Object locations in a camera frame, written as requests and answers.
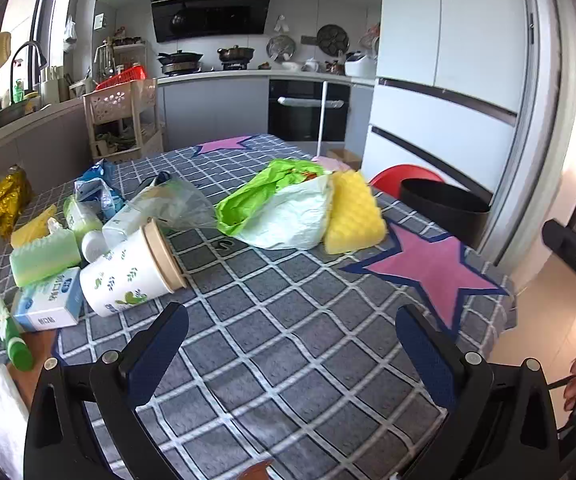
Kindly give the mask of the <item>white blue carton box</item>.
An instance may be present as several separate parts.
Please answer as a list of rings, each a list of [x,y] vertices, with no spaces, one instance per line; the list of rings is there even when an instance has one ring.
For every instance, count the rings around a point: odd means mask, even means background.
[[[82,311],[79,273],[80,267],[73,266],[16,292],[11,312],[24,333],[57,330],[78,323]]]

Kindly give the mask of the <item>gold foil bag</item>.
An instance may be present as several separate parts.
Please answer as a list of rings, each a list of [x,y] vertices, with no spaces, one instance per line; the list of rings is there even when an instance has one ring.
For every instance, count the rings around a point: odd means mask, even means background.
[[[33,197],[30,180],[25,170],[13,165],[0,179],[0,236],[7,240],[23,209]]]

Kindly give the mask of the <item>green and white plastic bag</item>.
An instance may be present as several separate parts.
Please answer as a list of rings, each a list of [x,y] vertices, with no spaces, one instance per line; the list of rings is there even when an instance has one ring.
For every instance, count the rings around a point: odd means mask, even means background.
[[[311,249],[326,232],[332,172],[317,162],[273,159],[215,206],[219,232],[261,249]]]

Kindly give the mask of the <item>pink plastic bag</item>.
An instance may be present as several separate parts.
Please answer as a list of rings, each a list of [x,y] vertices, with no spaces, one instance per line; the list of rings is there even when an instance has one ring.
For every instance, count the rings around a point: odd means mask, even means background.
[[[351,167],[338,158],[326,157],[326,156],[315,156],[312,158],[312,162],[322,166],[326,171],[347,171],[351,170]]]

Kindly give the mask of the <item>red plastic basket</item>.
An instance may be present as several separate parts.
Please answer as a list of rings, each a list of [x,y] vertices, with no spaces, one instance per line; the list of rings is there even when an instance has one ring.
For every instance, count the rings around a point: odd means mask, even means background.
[[[118,84],[125,84],[125,82],[143,80],[147,78],[148,75],[141,65],[132,66],[131,68],[123,70],[123,72],[120,72],[119,74],[116,74],[109,79],[100,82],[100,84],[97,84],[96,90],[100,91],[106,88],[117,86]]]

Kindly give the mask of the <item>white green bottle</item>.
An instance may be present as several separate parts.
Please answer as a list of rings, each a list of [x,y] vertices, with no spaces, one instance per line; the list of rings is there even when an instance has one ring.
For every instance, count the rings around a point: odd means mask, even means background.
[[[107,254],[137,232],[148,217],[133,206],[124,206],[101,229],[88,231],[82,237],[82,256],[89,263]]]

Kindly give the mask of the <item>beige plastic storage rack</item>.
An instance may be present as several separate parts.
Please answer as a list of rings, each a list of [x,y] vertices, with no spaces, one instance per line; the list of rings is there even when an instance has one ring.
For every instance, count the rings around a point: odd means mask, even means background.
[[[119,164],[163,152],[158,81],[141,79],[82,97],[92,160]]]

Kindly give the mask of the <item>red round stool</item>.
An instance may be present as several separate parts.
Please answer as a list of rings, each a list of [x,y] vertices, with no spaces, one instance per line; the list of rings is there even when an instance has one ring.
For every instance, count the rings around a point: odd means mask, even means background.
[[[372,188],[388,194],[393,198],[399,198],[399,191],[404,180],[422,179],[443,182],[443,179],[429,169],[414,165],[397,165],[382,170],[376,177],[370,180]]]

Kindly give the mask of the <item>black kitchen faucet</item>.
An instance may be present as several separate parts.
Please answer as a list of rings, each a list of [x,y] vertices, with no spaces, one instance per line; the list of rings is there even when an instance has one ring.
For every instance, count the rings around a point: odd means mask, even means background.
[[[21,89],[23,93],[16,90],[18,78],[14,76],[15,67],[18,65],[18,58],[22,53],[26,54],[24,61],[26,68],[26,78],[22,81]],[[11,67],[9,76],[9,90],[11,102],[13,104],[21,102],[27,92],[34,91],[38,88],[40,71],[48,66],[47,59],[42,52],[42,47],[36,40],[27,40],[23,42],[11,56]]]

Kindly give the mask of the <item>white paper cup with lid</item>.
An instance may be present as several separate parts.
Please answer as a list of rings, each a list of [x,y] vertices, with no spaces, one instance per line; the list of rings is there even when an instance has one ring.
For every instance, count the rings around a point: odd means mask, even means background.
[[[102,318],[187,287],[154,219],[89,263],[80,271],[79,283],[88,306]]]

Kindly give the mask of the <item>blue plastic wrapper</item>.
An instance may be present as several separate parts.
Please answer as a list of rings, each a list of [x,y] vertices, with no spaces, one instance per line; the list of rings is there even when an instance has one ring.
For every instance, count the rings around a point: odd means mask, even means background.
[[[96,204],[105,221],[114,217],[125,204],[123,195],[112,185],[115,173],[113,162],[102,158],[74,181],[75,200]]]

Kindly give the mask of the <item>grey checked tablecloth with stars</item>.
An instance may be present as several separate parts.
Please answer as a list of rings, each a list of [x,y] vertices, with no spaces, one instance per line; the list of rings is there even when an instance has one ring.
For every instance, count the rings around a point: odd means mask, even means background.
[[[182,148],[117,167],[126,197],[167,171],[214,205],[275,158],[306,158],[274,136],[234,148]],[[274,479],[388,479],[437,431],[437,408],[395,333],[399,307],[414,304],[434,322],[430,292],[350,273],[353,263],[395,254],[396,238],[345,255],[257,249],[216,230],[169,235],[188,287],[100,318],[84,302],[79,322],[50,350],[67,364],[122,350],[171,301],[186,306],[189,332],[160,385],[137,413],[184,479],[231,479],[266,457]],[[16,292],[9,255],[0,256],[0,292]],[[516,325],[514,285],[466,248],[462,258],[430,257],[432,277],[474,271],[506,295],[461,292],[457,344],[487,358]],[[0,341],[0,364],[7,362]]]

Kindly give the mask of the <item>yellow foam net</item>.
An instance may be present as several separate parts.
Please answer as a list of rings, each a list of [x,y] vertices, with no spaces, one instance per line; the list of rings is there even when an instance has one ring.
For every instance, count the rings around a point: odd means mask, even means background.
[[[45,237],[49,234],[48,220],[56,215],[56,205],[52,204],[46,208],[37,217],[27,222],[11,234],[11,246],[16,249],[20,248],[33,240]]]

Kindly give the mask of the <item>hanging round black pan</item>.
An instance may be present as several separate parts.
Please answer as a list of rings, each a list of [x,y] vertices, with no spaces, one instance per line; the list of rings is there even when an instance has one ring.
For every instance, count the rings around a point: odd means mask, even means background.
[[[327,24],[318,29],[316,44],[325,55],[340,56],[349,51],[350,38],[341,26]]]

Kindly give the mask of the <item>black trash bin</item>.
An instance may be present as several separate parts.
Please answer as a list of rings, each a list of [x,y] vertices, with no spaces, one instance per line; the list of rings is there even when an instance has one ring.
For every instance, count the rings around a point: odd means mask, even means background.
[[[471,248],[482,238],[490,206],[463,188],[428,179],[406,179],[399,199]]]

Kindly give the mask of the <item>dark cooking pot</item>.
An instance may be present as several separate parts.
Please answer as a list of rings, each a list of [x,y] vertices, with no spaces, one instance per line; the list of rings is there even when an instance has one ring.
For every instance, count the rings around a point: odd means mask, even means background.
[[[254,49],[249,47],[240,47],[236,44],[230,48],[219,48],[217,54],[219,61],[222,63],[248,64],[254,56]]]

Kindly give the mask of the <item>green white lotion tube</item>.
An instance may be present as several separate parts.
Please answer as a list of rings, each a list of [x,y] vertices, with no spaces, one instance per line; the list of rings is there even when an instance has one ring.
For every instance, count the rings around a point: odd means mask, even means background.
[[[74,232],[78,244],[82,243],[82,238],[88,232],[102,230],[102,222],[94,209],[75,200],[73,195],[64,200],[63,214],[67,227]]]

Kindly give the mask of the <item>white refrigerator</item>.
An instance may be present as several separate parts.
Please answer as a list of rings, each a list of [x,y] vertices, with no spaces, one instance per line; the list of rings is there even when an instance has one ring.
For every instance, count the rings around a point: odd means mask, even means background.
[[[526,81],[526,0],[382,0],[361,172],[431,169],[491,200]]]

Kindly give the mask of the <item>white mop pole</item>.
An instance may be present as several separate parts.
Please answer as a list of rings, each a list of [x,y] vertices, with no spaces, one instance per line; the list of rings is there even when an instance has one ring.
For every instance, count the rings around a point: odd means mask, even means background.
[[[317,147],[316,147],[316,158],[321,155],[321,144],[323,144],[323,134],[325,128],[325,115],[326,115],[326,101],[328,92],[328,81],[323,82],[321,87],[321,99],[320,99],[320,113],[319,113],[319,124],[318,124],[318,136],[317,136]]]

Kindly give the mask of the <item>black built-in oven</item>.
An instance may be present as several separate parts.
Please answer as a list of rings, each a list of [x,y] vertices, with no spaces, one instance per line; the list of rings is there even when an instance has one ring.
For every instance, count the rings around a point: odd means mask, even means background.
[[[272,79],[268,89],[268,133],[287,142],[316,142],[323,87],[322,81]],[[345,140],[350,95],[349,86],[329,82],[321,140]]]

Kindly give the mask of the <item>yellow foam sponge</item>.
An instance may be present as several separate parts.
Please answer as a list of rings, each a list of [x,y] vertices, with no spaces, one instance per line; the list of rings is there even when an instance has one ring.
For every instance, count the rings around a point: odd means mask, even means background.
[[[324,248],[329,255],[377,245],[387,234],[381,209],[364,178],[357,171],[331,174],[333,196]]]

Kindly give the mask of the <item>black range hood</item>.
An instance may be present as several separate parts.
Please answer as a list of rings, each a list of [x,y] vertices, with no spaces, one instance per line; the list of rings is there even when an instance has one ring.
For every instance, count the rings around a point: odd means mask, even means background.
[[[260,35],[271,0],[150,0],[162,42],[210,36]]]

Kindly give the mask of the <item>cardboard box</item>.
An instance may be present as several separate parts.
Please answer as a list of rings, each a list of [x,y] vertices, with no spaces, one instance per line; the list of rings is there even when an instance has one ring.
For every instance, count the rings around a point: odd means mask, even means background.
[[[329,158],[340,160],[340,162],[343,162],[343,164],[346,164],[346,166],[349,166],[353,170],[361,169],[361,157],[345,148],[333,148],[332,150],[328,150],[326,155]]]

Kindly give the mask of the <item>green capped bottle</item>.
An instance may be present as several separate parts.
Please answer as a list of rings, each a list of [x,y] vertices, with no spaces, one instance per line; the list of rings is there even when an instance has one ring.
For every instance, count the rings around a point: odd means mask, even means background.
[[[29,372],[34,366],[30,347],[21,337],[21,333],[4,303],[0,292],[0,340],[12,365],[21,372]]]

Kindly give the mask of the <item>black wok on stove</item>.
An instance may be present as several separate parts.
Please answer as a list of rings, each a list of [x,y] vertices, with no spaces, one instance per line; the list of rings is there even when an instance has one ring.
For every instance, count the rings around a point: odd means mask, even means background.
[[[158,61],[161,65],[177,63],[198,63],[203,58],[202,53],[177,50],[174,53],[159,53]]]

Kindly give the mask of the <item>clear plastic bag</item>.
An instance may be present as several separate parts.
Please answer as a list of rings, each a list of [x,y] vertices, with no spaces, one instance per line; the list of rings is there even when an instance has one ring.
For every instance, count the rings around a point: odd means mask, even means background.
[[[216,228],[215,208],[207,196],[167,171],[144,180],[128,205],[176,231]]]

